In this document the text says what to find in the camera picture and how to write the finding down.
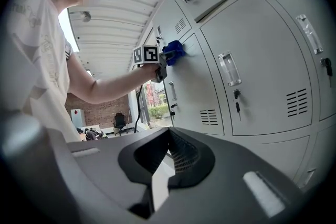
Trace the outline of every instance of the locker handle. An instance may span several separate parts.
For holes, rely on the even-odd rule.
[[[323,52],[321,41],[306,15],[301,14],[296,17],[296,20],[306,34],[314,53],[319,54],[320,52]]]
[[[303,186],[306,186],[308,184],[309,180],[311,179],[311,177],[313,176],[315,171],[316,171],[316,168],[315,169],[310,169],[310,170],[307,171],[308,176],[307,176],[306,180],[304,181]]]
[[[235,86],[241,84],[241,78],[230,51],[218,55],[220,65],[225,74],[227,85]]]
[[[173,94],[173,101],[177,101],[177,97],[176,97],[176,92],[175,92],[175,86],[174,86],[174,81],[169,82],[170,85],[170,89],[172,91]]]

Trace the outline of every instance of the white ceiling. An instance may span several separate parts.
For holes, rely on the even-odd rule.
[[[132,49],[159,0],[98,0],[69,9],[89,11],[91,21],[84,23],[78,14],[70,15],[79,46],[78,56],[97,79],[127,73]]]

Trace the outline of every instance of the key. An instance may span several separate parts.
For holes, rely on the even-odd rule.
[[[238,103],[236,103],[236,109],[237,109],[237,113],[239,114],[239,119],[240,121],[242,120],[241,117],[240,117],[240,106]]]
[[[327,69],[327,75],[329,77],[329,86],[331,87],[331,77],[332,77],[331,60],[329,58],[322,58],[321,65],[325,66],[325,68]]]

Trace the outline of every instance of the man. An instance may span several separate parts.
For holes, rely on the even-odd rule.
[[[80,128],[76,128],[77,132],[79,133],[79,138],[81,141],[86,141],[85,133],[83,133],[83,130]]]
[[[16,96],[24,96],[22,105],[16,102],[9,107],[33,115],[47,128],[60,130],[67,142],[80,140],[64,107],[68,92],[89,103],[112,101],[155,78],[158,68],[144,65],[110,80],[91,77],[72,53],[58,21],[62,10],[83,1],[11,0],[6,21],[15,50],[10,56],[19,69],[13,79],[26,79],[23,73],[31,70],[25,87],[13,87],[13,91],[20,91]]]

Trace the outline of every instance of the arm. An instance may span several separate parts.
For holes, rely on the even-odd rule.
[[[155,64],[147,64],[115,79],[95,80],[85,71],[75,54],[70,55],[67,65],[70,92],[92,104],[112,101],[128,94],[136,87],[154,79],[158,68]]]

